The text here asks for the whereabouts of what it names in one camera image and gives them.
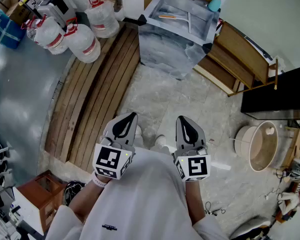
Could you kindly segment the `wooden shelf rack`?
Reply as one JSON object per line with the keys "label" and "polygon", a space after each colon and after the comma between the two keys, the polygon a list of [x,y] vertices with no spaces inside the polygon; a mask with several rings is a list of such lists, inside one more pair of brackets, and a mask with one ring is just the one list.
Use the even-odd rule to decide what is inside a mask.
{"label": "wooden shelf rack", "polygon": [[269,63],[226,21],[221,22],[208,54],[193,69],[229,97],[269,85],[278,88],[278,60]]}

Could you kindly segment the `person's white shirt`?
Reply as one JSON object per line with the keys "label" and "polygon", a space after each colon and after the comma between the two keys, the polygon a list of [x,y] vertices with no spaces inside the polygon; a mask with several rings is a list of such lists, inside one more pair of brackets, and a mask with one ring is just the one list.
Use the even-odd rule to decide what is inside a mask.
{"label": "person's white shirt", "polygon": [[192,224],[186,183],[167,148],[138,148],[121,179],[111,179],[82,223],[62,205],[46,240],[229,240],[213,215]]}

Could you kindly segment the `brown wooden stool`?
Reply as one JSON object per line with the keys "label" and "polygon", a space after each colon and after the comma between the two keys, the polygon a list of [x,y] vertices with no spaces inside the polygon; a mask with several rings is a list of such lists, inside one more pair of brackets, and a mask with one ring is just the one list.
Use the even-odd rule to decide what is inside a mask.
{"label": "brown wooden stool", "polygon": [[47,170],[13,188],[14,202],[23,220],[42,236],[62,205],[66,184]]}

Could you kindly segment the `blue taped bundle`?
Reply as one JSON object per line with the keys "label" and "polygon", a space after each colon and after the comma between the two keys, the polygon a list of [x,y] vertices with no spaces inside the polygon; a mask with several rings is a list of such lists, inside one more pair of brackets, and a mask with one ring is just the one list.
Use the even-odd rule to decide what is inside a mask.
{"label": "blue taped bundle", "polygon": [[25,34],[26,31],[0,9],[0,44],[10,49],[16,49]]}

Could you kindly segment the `person's right forearm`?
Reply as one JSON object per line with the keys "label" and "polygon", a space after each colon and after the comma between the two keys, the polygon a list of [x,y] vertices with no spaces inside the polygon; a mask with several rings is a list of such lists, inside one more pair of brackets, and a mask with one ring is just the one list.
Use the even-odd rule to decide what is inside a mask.
{"label": "person's right forearm", "polygon": [[205,209],[198,181],[190,181],[185,183],[185,198],[189,217],[194,225],[205,217]]}

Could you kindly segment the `person's left forearm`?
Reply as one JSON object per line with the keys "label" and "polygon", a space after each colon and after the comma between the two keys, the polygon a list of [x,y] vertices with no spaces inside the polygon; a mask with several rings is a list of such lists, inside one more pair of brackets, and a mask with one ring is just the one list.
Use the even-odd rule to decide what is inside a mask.
{"label": "person's left forearm", "polygon": [[97,174],[95,177],[99,182],[101,182],[102,186],[97,185],[93,180],[91,180],[72,199],[68,206],[82,223],[84,223],[88,218],[96,201],[103,192],[105,185],[112,180],[110,177],[99,174]]}

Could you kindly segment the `grey black water dispenser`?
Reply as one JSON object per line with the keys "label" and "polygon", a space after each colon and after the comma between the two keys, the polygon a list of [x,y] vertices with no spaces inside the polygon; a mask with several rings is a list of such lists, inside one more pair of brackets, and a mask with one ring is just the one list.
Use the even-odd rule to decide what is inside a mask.
{"label": "grey black water dispenser", "polygon": [[61,28],[65,28],[68,20],[76,17],[76,9],[73,0],[42,0],[37,11],[42,16],[53,17]]}

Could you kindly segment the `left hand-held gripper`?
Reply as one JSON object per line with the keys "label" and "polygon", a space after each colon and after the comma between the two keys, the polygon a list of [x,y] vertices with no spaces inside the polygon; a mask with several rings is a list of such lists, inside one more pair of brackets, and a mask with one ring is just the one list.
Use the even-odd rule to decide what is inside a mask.
{"label": "left hand-held gripper", "polygon": [[119,115],[107,123],[104,136],[94,149],[92,167],[96,174],[116,180],[124,175],[135,155],[137,123],[135,112]]}

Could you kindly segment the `stack of cardboard boxes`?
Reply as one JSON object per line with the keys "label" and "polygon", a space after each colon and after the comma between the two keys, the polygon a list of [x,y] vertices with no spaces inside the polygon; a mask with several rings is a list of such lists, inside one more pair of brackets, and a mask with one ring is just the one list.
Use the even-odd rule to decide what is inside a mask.
{"label": "stack of cardboard boxes", "polygon": [[0,0],[0,9],[19,26],[33,16],[39,16],[38,5],[33,6],[30,1],[26,5],[19,5],[19,0]]}

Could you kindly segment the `person's left white shoe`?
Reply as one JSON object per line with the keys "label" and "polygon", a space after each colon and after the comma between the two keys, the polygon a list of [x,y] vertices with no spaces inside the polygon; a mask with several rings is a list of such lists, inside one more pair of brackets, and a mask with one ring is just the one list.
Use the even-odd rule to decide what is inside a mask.
{"label": "person's left white shoe", "polygon": [[142,129],[139,125],[136,126],[133,145],[135,147],[141,147],[141,148],[144,146],[144,140],[143,140],[143,137],[142,137]]}

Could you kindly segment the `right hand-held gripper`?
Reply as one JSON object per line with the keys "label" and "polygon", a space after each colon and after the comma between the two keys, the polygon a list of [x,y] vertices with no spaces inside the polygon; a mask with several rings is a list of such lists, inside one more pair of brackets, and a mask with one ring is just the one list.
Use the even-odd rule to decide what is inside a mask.
{"label": "right hand-held gripper", "polygon": [[192,119],[176,119],[176,150],[173,153],[182,182],[201,181],[211,174],[211,156],[207,153],[205,133]]}

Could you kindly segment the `teal spray bottle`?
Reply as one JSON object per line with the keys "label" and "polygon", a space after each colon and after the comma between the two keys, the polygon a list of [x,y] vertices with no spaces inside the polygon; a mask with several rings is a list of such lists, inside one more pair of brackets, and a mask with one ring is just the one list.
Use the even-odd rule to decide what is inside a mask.
{"label": "teal spray bottle", "polygon": [[212,0],[208,4],[208,9],[212,12],[217,12],[221,7],[222,0]]}

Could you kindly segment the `white wristwatch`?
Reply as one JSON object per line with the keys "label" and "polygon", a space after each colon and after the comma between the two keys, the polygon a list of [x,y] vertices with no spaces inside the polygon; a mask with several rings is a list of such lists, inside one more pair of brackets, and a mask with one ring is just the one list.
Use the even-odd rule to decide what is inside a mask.
{"label": "white wristwatch", "polygon": [[91,180],[100,188],[104,188],[107,185],[107,183],[98,179],[97,174],[95,172],[91,174]]}

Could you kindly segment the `white black helmet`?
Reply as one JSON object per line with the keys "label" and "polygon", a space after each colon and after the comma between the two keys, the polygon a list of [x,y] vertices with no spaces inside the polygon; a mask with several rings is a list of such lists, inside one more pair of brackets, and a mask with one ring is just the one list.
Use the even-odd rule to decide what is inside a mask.
{"label": "white black helmet", "polygon": [[300,158],[294,158],[289,168],[289,178],[291,181],[300,180]]}

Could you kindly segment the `black cabinet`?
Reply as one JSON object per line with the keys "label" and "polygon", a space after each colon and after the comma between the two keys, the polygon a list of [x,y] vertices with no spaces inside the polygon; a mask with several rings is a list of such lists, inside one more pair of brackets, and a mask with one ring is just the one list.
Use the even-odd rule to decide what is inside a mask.
{"label": "black cabinet", "polygon": [[243,93],[240,112],[256,120],[300,120],[300,67],[278,76],[278,87]]}

